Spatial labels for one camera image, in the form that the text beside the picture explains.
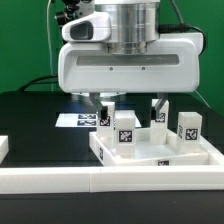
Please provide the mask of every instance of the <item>white box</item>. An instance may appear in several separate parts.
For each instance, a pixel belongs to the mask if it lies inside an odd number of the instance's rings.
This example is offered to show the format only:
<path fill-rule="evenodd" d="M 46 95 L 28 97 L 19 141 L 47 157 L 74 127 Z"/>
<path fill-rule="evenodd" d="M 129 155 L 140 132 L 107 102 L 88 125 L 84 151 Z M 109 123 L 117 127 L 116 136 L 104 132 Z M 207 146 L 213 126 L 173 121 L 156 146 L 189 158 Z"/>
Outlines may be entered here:
<path fill-rule="evenodd" d="M 123 158 L 133 158 L 135 154 L 135 113 L 116 111 L 116 154 Z"/>
<path fill-rule="evenodd" d="M 180 112 L 177 127 L 177 148 L 180 153 L 198 152 L 202 116 L 195 112 Z"/>
<path fill-rule="evenodd" d="M 102 102 L 103 106 L 108 108 L 107 120 L 98 119 L 97 120 L 97 136 L 98 138 L 111 137 L 114 135 L 114 112 L 115 103 L 114 102 Z"/>

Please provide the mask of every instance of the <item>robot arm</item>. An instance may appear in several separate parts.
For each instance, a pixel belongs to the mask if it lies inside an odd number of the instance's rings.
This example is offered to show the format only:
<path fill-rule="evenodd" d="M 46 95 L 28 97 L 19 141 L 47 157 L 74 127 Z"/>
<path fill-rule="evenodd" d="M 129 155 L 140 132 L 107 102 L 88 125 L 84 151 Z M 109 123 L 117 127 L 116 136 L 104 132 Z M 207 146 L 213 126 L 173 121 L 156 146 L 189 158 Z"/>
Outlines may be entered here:
<path fill-rule="evenodd" d="M 84 4 L 94 4 L 95 12 L 62 28 L 68 43 L 59 55 L 61 88 L 71 93 L 89 92 L 98 111 L 103 109 L 99 93 L 155 92 L 160 99 L 157 117 L 167 93 L 195 91 L 203 35 L 159 34 L 159 3 L 95 0 Z"/>

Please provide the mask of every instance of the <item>white block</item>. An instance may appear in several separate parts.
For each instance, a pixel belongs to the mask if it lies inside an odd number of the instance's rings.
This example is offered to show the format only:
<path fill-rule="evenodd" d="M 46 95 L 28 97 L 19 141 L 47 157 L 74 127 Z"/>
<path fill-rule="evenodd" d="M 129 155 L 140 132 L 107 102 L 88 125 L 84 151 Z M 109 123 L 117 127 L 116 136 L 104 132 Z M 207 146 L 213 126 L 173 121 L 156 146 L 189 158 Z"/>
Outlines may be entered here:
<path fill-rule="evenodd" d="M 116 111 L 116 154 L 123 158 L 135 155 L 135 113 L 134 111 Z"/>
<path fill-rule="evenodd" d="M 152 108 L 155 107 L 158 99 L 152 100 Z M 168 115 L 169 115 L 169 102 L 166 101 L 160 110 L 160 118 L 156 120 L 151 120 L 151 128 L 167 128 L 168 125 Z"/>
<path fill-rule="evenodd" d="M 119 130 L 135 129 L 135 112 L 133 110 L 116 111 L 115 127 Z"/>
<path fill-rule="evenodd" d="M 199 150 L 202 116 L 196 112 L 181 112 L 178 117 L 177 149 L 179 153 Z"/>
<path fill-rule="evenodd" d="M 0 163 L 4 160 L 8 152 L 9 152 L 8 137 L 0 136 Z"/>
<path fill-rule="evenodd" d="M 108 117 L 106 120 L 97 120 L 97 136 L 98 138 L 113 138 L 114 135 L 114 102 L 102 102 L 103 106 L 108 108 Z"/>
<path fill-rule="evenodd" d="M 0 169 L 0 194 L 90 191 L 90 168 Z"/>

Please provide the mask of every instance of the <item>white border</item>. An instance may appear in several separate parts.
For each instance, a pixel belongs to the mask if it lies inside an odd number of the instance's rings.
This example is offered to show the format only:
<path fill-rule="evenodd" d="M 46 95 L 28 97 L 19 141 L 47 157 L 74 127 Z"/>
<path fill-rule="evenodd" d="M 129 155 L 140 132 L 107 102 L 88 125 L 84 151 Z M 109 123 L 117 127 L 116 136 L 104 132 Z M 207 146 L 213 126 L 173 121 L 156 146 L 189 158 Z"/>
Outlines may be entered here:
<path fill-rule="evenodd" d="M 1 159 L 7 152 L 0 136 Z M 224 165 L 0 169 L 0 194 L 223 189 Z"/>

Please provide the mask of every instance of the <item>white cube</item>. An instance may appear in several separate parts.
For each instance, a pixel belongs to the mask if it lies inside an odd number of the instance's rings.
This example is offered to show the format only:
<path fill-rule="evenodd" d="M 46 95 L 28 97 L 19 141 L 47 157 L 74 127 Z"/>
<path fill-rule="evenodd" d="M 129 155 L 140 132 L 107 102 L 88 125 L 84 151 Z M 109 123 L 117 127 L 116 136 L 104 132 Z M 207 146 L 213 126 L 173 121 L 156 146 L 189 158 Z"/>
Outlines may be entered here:
<path fill-rule="evenodd" d="M 133 158 L 135 155 L 135 112 L 116 111 L 116 154 L 123 158 Z"/>
<path fill-rule="evenodd" d="M 177 148 L 181 153 L 197 152 L 201 136 L 202 116 L 196 112 L 180 112 L 177 127 Z"/>
<path fill-rule="evenodd" d="M 152 108 L 155 107 L 158 99 L 152 100 Z M 169 102 L 166 101 L 163 107 L 160 109 L 159 119 L 151 119 L 151 128 L 167 128 L 169 115 Z"/>
<path fill-rule="evenodd" d="M 108 116 L 106 120 L 98 119 L 97 121 L 97 137 L 98 138 L 113 138 L 114 135 L 114 102 L 102 102 L 103 106 L 108 108 Z"/>

